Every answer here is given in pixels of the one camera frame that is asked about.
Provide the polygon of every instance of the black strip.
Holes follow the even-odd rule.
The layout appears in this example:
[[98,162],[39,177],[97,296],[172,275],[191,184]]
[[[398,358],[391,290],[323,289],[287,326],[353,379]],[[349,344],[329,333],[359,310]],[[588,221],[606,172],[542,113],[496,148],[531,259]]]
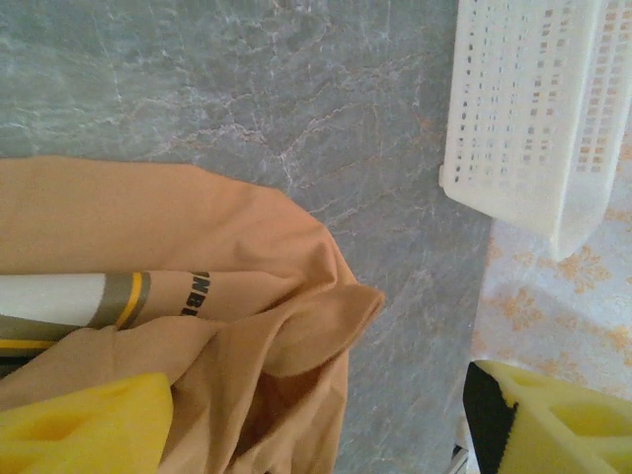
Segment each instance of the black strip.
[[32,357],[2,357],[0,359],[0,378],[9,375],[31,360],[33,360]]
[[518,403],[508,407],[498,382],[470,362],[463,405],[481,474],[497,474],[514,425]]

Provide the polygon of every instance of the yellow stripe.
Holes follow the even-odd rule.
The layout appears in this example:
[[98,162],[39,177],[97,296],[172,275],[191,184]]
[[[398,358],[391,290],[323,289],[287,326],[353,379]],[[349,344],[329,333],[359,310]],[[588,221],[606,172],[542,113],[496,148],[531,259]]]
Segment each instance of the yellow stripe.
[[127,318],[131,315],[132,311],[136,307],[136,304],[138,304],[138,298],[140,297],[140,291],[142,289],[142,274],[135,273],[131,276],[131,278],[131,292],[129,293],[129,300],[125,305],[125,308],[122,310],[122,313],[120,313],[120,316],[118,316],[118,328],[125,324],[125,321],[127,321]]
[[54,341],[18,341],[0,339],[0,349],[48,349]]

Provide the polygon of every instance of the black lettering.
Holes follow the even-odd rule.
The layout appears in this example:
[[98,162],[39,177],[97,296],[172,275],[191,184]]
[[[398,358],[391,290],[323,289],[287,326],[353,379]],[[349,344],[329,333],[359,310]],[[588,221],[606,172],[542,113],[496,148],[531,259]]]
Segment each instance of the black lettering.
[[193,290],[198,293],[208,293],[208,286],[210,285],[210,281],[204,278],[200,278],[199,276],[194,276],[194,286]]
[[191,306],[192,308],[199,308],[201,304],[204,303],[205,299],[206,296],[204,296],[203,294],[191,292],[189,293],[189,298],[187,299],[187,306]]

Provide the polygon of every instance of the floral pattern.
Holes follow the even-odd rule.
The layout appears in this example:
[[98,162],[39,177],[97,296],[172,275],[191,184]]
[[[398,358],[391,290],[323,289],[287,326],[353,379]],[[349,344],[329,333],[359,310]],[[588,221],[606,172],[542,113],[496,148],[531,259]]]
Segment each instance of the floral pattern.
[[556,264],[550,259],[539,259],[538,267],[552,269],[555,277],[563,277],[575,286],[575,293],[584,293],[587,289],[594,289],[597,282],[606,281],[612,277],[610,271],[601,263],[601,257],[593,252],[588,245],[568,259]]
[[472,358],[491,358],[632,400],[632,135],[603,222],[562,262],[495,222]]

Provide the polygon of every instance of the folded fabric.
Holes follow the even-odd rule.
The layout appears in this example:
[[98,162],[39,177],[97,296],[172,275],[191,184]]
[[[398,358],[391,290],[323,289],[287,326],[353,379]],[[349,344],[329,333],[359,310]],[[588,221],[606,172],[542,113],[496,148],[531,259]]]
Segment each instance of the folded fabric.
[[0,309],[0,356],[50,341],[39,323],[72,326],[0,381],[0,410],[164,372],[174,420],[160,473],[333,470],[348,351],[383,295],[356,282],[321,223],[279,191],[186,165],[8,159],[0,189],[4,283],[96,291],[92,306],[77,293],[79,314],[68,296],[58,317]]

